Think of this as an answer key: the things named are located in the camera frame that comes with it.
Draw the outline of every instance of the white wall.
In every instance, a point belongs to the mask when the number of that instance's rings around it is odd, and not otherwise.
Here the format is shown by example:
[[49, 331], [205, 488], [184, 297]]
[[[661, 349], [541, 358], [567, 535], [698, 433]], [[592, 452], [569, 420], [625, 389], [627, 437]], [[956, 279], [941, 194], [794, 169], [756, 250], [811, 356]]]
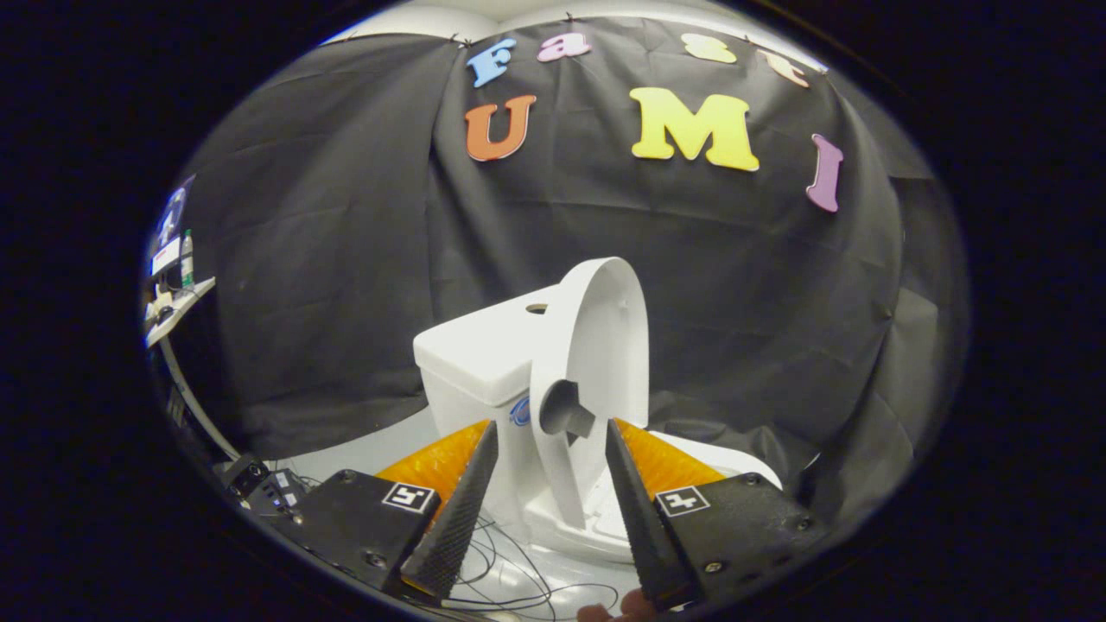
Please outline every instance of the white wall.
[[430, 34], [442, 39], [449, 39], [456, 32], [458, 41], [465, 39], [477, 41], [502, 31], [499, 29], [499, 22], [471, 11], [427, 4], [401, 4], [380, 11], [327, 39], [324, 43], [392, 32]]
[[820, 71], [826, 69], [824, 64], [808, 54], [766, 32], [740, 13], [705, 0], [680, 0], [678, 2], [649, 0], [593, 0], [588, 2], [413, 0], [368, 18], [328, 39], [326, 43], [387, 32], [429, 34], [445, 39], [457, 33], [458, 41], [465, 39], [478, 41], [526, 25], [563, 20], [565, 12], [570, 12], [576, 18], [614, 15], [653, 18], [706, 28], [739, 39], [748, 37], [758, 45], [780, 52], [810, 68]]

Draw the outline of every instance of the screw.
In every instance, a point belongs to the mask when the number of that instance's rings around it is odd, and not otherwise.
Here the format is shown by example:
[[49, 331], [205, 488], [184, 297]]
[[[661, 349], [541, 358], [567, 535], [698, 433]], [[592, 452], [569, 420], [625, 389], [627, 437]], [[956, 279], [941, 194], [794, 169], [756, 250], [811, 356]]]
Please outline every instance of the screw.
[[374, 553], [373, 551], [365, 551], [365, 563], [369, 566], [375, 566], [377, 568], [385, 568], [388, 566], [388, 562], [386, 559], [384, 559], [384, 556]]

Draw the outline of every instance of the orange soft pad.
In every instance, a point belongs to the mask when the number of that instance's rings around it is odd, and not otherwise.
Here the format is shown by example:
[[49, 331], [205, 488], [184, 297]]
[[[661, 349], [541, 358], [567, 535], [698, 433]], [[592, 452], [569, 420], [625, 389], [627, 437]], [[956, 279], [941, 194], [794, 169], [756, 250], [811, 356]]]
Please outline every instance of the orange soft pad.
[[619, 418], [615, 418], [615, 424], [622, 432], [650, 499], [665, 490], [726, 479], [722, 474], [648, 432]]
[[453, 496], [457, 483], [469, 466], [472, 452], [483, 436], [484, 428], [491, 419], [484, 419], [469, 427], [459, 429], [449, 436], [435, 440], [418, 452], [376, 474], [377, 477], [390, 481], [403, 481], [415, 486], [434, 488], [441, 497], [441, 505], [434, 515], [438, 519], [442, 508]]

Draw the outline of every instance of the orange letter u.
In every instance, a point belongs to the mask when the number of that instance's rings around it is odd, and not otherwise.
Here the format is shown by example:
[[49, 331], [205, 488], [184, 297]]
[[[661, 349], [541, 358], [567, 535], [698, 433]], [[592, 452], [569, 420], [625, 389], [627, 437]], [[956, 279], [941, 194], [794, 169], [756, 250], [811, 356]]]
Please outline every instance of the orange letter u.
[[526, 123], [530, 121], [530, 104], [538, 101], [533, 95], [520, 95], [507, 101], [504, 107], [511, 114], [511, 125], [507, 132], [507, 138], [498, 143], [491, 142], [489, 132], [491, 129], [491, 115], [495, 112], [495, 104], [484, 104], [477, 106], [465, 114], [465, 121], [469, 124], [469, 133], [466, 139], [466, 147], [469, 156], [478, 162], [489, 159], [502, 159], [519, 151], [522, 142], [526, 139]]

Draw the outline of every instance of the human hand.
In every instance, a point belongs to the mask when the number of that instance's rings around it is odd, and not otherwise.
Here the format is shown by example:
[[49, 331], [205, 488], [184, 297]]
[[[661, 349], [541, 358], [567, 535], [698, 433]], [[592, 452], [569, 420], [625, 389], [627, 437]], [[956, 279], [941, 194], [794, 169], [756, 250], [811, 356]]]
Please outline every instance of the human hand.
[[607, 613], [606, 608], [602, 604], [589, 604], [580, 608], [580, 611], [576, 612], [576, 622], [607, 622], [608, 620], [611, 622], [646, 622], [657, 615], [657, 610], [653, 608], [653, 603], [645, 600], [640, 588], [630, 590], [623, 598], [622, 612], [622, 615], [615, 618]]

